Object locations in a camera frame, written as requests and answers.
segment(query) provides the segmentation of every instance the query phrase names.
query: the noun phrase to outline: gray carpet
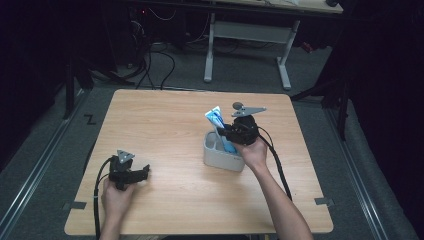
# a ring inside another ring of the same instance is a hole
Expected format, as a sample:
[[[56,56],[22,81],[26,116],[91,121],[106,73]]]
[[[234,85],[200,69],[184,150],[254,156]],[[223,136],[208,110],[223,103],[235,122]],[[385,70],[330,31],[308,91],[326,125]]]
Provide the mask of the gray carpet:
[[[239,47],[231,54],[222,53],[232,51],[231,46],[218,47],[213,81],[208,84],[202,80],[206,50],[202,45],[192,47],[201,49],[186,48],[183,51],[168,47],[163,51],[172,55],[176,63],[166,87],[293,95],[314,85],[331,52],[331,49],[322,49],[307,54],[302,49],[292,49],[287,62],[292,90],[286,92],[282,90],[274,60],[274,55],[278,55],[278,45],[259,50]],[[155,48],[163,49],[164,45],[157,45]],[[150,76],[153,85],[160,85],[171,69],[171,64],[172,61],[166,56],[152,54]],[[90,148],[96,140],[112,94],[119,88],[124,87],[96,81],[94,89],[85,95],[86,99],[81,102],[81,107],[59,142],[49,167],[7,239],[94,239],[92,236],[71,237],[64,233],[69,210],[63,209],[63,206],[72,202],[76,195]],[[141,89],[146,88],[151,88],[147,79]],[[64,91],[61,91],[56,104],[34,125],[28,139],[0,174],[1,216],[5,216],[61,124],[64,106]],[[338,136],[334,134],[326,110],[321,109],[320,104],[312,98],[294,102],[294,107],[324,196],[334,201],[334,205],[329,207],[334,230],[329,234],[316,234],[315,239],[374,239],[349,177]],[[87,124],[86,115],[93,116],[94,125]],[[346,144],[376,205],[388,239],[418,239],[368,149],[351,105],[346,137]]]

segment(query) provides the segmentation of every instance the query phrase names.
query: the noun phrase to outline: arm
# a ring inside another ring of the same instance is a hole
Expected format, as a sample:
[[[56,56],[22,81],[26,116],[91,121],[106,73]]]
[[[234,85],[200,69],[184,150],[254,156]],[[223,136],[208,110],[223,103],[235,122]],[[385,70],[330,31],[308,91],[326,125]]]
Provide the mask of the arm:
[[[128,185],[125,191],[116,189],[115,184],[105,179],[103,183],[103,207],[106,217],[100,234],[101,240],[119,239],[122,221],[128,211],[136,184]]]
[[[258,138],[248,146],[234,145],[258,179],[278,237],[281,240],[313,239],[302,214],[277,184],[266,165],[266,144]]]

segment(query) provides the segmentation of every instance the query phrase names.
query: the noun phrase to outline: blue toothpaste tube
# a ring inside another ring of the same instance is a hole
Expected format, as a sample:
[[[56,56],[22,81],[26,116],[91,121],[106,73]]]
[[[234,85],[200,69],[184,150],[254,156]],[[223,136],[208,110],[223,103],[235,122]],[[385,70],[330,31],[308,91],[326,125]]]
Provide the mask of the blue toothpaste tube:
[[[228,141],[226,137],[220,136],[218,134],[217,127],[224,128],[224,120],[222,119],[221,109],[219,106],[216,106],[209,112],[205,113],[205,117],[212,123],[215,129],[215,133],[218,137],[220,137],[225,151],[229,153],[237,153],[237,150],[234,148],[233,144]]]

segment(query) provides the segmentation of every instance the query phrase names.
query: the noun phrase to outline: white desk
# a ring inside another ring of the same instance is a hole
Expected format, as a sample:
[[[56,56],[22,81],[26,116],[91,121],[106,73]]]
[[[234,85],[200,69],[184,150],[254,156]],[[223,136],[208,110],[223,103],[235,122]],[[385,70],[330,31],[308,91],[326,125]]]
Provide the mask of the white desk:
[[[257,7],[272,7],[284,8],[299,11],[314,11],[321,13],[342,13],[343,9],[340,5],[336,7],[328,6],[324,0],[299,0],[298,5],[294,5],[282,0],[216,0],[212,2],[233,3],[233,4],[246,4]],[[212,13],[209,30],[209,46],[206,55],[206,66],[204,81],[211,82],[213,75],[213,42],[216,37],[234,38],[241,40],[251,40],[260,42],[271,42],[284,44],[284,49],[281,57],[276,59],[277,66],[280,72],[281,81],[285,90],[291,89],[290,79],[287,74],[286,61],[289,56],[290,49],[293,45],[294,38],[299,27],[300,21],[294,21],[293,26],[271,27],[264,25],[242,24],[227,21],[215,21],[215,14]]]

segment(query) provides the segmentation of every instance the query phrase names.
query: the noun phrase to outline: wire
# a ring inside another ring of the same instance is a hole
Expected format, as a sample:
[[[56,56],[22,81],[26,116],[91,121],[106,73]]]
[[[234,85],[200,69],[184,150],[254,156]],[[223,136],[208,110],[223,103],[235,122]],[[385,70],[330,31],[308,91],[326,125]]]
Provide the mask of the wire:
[[[268,135],[269,141],[271,141],[271,146],[274,147],[274,143],[272,142],[271,135],[269,135],[269,133],[265,129],[263,129],[259,126],[258,126],[258,128],[261,129],[262,131],[264,131],[266,133],[266,135]]]
[[[171,73],[174,71],[175,69],[175,60],[173,57],[171,57],[170,55],[163,53],[163,52],[152,52],[152,53],[157,53],[157,54],[162,54],[164,56],[169,57],[172,60],[172,69],[171,71],[169,71],[168,75],[166,75],[166,77],[162,80],[161,84],[160,84],[160,90],[163,90],[163,85],[165,84],[166,79],[168,79],[168,77],[171,75]]]
[[[112,158],[109,158],[106,160],[103,165],[100,167],[99,174],[96,178],[96,184],[94,187],[94,194],[93,194],[93,212],[94,212],[94,224],[96,228],[96,239],[100,239],[100,220],[99,220],[99,184],[102,178],[100,178],[100,175],[102,175],[103,168],[111,161]]]
[[[202,31],[202,33],[200,34],[200,36],[199,36],[198,38],[196,38],[195,40],[190,41],[190,42],[187,42],[187,43],[195,43],[195,42],[202,41],[202,40],[204,40],[204,39],[206,39],[206,38],[207,38],[207,37],[203,37],[203,35],[205,34],[206,28],[208,27],[209,18],[210,18],[210,13],[208,13],[208,17],[206,18],[205,26],[203,27],[203,31]]]
[[[146,76],[149,75],[149,71],[150,71],[150,66],[152,65],[152,54],[151,54],[151,48],[152,46],[150,45],[149,49],[148,49],[148,53],[149,53],[149,66],[146,69],[146,73],[144,73],[143,77],[141,77],[140,81],[138,81],[137,86],[135,87],[135,89],[138,89],[141,85],[141,83],[143,82],[144,78]]]
[[[171,19],[173,19],[174,17],[175,17],[175,13],[177,12],[177,10],[174,10],[174,13],[172,14],[172,16],[171,17],[169,17],[169,18],[162,18],[162,17],[159,17],[151,8],[149,8],[149,10],[157,17],[157,18],[159,18],[160,20],[162,20],[162,21],[169,21],[169,20],[171,20]]]
[[[268,145],[269,150],[274,156],[275,162],[277,163],[278,173],[280,174],[280,179],[281,179],[281,182],[283,183],[284,189],[286,190],[287,197],[293,201],[290,188],[289,188],[289,185],[287,184],[286,177],[284,176],[283,168],[281,167],[281,161],[277,155],[277,152],[275,151],[274,147],[271,144],[269,144],[269,142],[262,135],[259,135],[259,137],[265,142],[266,145]]]

